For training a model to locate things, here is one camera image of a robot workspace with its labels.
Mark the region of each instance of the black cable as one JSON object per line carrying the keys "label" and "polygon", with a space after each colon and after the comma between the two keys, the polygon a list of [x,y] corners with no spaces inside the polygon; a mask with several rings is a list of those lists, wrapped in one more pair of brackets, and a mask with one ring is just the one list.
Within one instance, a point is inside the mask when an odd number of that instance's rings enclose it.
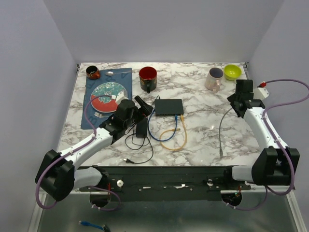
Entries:
{"label": "black cable", "polygon": [[154,148],[153,148],[153,146],[151,145],[151,142],[150,142],[150,139],[148,138],[148,136],[147,136],[146,138],[148,139],[148,142],[149,142],[149,144],[150,144],[151,151],[152,151],[152,154],[151,154],[150,158],[147,159],[147,160],[144,161],[144,162],[134,162],[134,161],[131,161],[131,160],[129,160],[129,159],[124,159],[124,161],[125,161],[126,163],[143,164],[143,163],[147,163],[148,161],[150,161],[150,160],[153,158],[153,156],[154,156]]}
{"label": "black cable", "polygon": [[139,148],[131,148],[131,147],[129,147],[128,144],[126,143],[126,140],[127,140],[130,136],[132,136],[132,141],[133,141],[134,135],[136,135],[136,133],[134,133],[134,130],[133,130],[133,134],[130,134],[130,135],[128,135],[128,136],[126,137],[126,139],[125,139],[125,144],[126,144],[126,146],[127,146],[129,149],[131,149],[131,150],[135,150],[135,151],[136,151],[136,150],[140,150],[140,149],[144,146],[145,138],[144,138],[143,143],[142,143],[141,145],[140,145],[140,144],[135,144],[135,143],[132,142],[132,144],[137,145],[137,146],[140,146]]}
{"label": "black cable", "polygon": [[[153,103],[152,103],[151,105],[153,105],[153,104],[155,103],[155,100],[157,100],[157,99],[160,99],[160,96],[159,96],[159,95],[156,96],[156,98],[154,99],[154,101],[153,101]],[[129,134],[130,131],[132,130],[132,134],[128,135],[128,136],[125,138],[125,144],[126,144],[126,146],[127,146],[129,149],[136,151],[136,150],[141,149],[143,146],[147,146],[148,144],[150,144],[150,147],[151,147],[151,150],[152,150],[152,155],[151,155],[151,157],[150,157],[147,161],[144,161],[144,162],[136,163],[136,162],[133,162],[133,161],[131,161],[131,160],[129,160],[129,159],[124,159],[124,161],[125,161],[126,163],[142,164],[142,163],[146,163],[146,162],[148,162],[149,160],[152,159],[152,157],[154,156],[154,148],[153,148],[153,146],[152,146],[152,144],[151,144],[151,142],[150,142],[151,137],[148,138],[148,136],[146,136],[146,138],[147,138],[147,140],[148,140],[148,143],[147,143],[147,144],[145,144],[145,138],[143,139],[143,143],[142,143],[142,144],[136,144],[136,143],[133,142],[134,135],[136,135],[136,133],[134,133],[134,127],[135,127],[135,126],[136,126],[136,124],[133,124],[132,127],[129,129],[129,131],[128,131],[127,133],[125,133],[125,135],[127,135],[127,134]],[[131,148],[131,147],[126,143],[126,140],[127,140],[130,136],[132,136],[131,143],[134,144],[134,145],[136,145],[136,146],[140,146],[139,148]]]}

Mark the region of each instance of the black mug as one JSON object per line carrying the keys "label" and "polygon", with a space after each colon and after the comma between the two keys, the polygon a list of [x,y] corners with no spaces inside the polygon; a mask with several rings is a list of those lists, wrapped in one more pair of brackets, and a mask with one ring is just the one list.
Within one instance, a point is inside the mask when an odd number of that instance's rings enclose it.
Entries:
{"label": "black mug", "polygon": [[144,67],[139,72],[140,87],[142,90],[153,91],[156,88],[156,70],[153,67]]}

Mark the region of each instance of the white marble table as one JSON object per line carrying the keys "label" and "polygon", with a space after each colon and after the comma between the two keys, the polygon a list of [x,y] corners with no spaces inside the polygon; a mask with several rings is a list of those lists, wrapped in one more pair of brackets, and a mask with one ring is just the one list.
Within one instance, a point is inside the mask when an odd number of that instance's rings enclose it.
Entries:
{"label": "white marble table", "polygon": [[[181,98],[184,107],[184,120],[188,132],[188,143],[182,151],[172,152],[164,149],[159,142],[151,140],[154,157],[143,166],[205,166],[205,165],[250,165],[259,154],[258,144],[246,122],[230,111],[222,123],[223,157],[219,154],[218,129],[223,114],[230,109],[227,97],[235,90],[235,83],[222,80],[218,93],[204,87],[210,68],[223,68],[226,63],[82,63],[71,99],[69,112],[61,137],[59,150],[65,149],[85,137],[92,131],[82,130],[81,118],[86,83],[85,70],[95,65],[100,70],[113,68],[132,68],[133,97],[140,95],[147,103],[152,103],[157,95],[162,99]],[[152,66],[158,71],[157,89],[147,94],[140,88],[138,71]],[[246,78],[244,71],[241,78]],[[157,138],[166,129],[174,128],[174,117],[152,117],[150,129]],[[169,147],[178,147],[183,143],[184,131],[179,121],[180,132],[166,142]],[[151,155],[149,146],[138,151],[130,150],[124,138],[112,146],[96,153],[84,165],[124,166],[123,159],[135,162],[145,161]]]}

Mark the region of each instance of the yellow bowl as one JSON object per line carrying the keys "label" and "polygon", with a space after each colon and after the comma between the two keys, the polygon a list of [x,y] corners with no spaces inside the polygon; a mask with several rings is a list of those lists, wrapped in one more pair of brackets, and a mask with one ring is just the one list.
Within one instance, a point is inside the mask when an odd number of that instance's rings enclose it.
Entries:
{"label": "yellow bowl", "polygon": [[234,81],[241,76],[241,68],[234,64],[228,64],[224,67],[224,76],[227,80]]}

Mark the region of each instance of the white wall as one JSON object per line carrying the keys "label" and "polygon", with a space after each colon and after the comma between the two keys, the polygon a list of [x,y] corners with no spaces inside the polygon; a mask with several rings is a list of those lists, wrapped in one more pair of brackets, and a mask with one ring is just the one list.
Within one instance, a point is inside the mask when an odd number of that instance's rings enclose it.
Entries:
{"label": "white wall", "polygon": [[86,61],[248,61],[283,0],[44,0]]}
{"label": "white wall", "polygon": [[[249,63],[251,78],[292,78],[309,84],[309,1],[286,0]],[[298,84],[269,84],[267,105],[300,99],[308,93]],[[271,110],[270,118],[290,147],[300,151],[295,195],[309,228],[309,101]]]}
{"label": "white wall", "polygon": [[26,232],[34,178],[57,143],[76,64],[42,0],[0,7],[0,231]]}

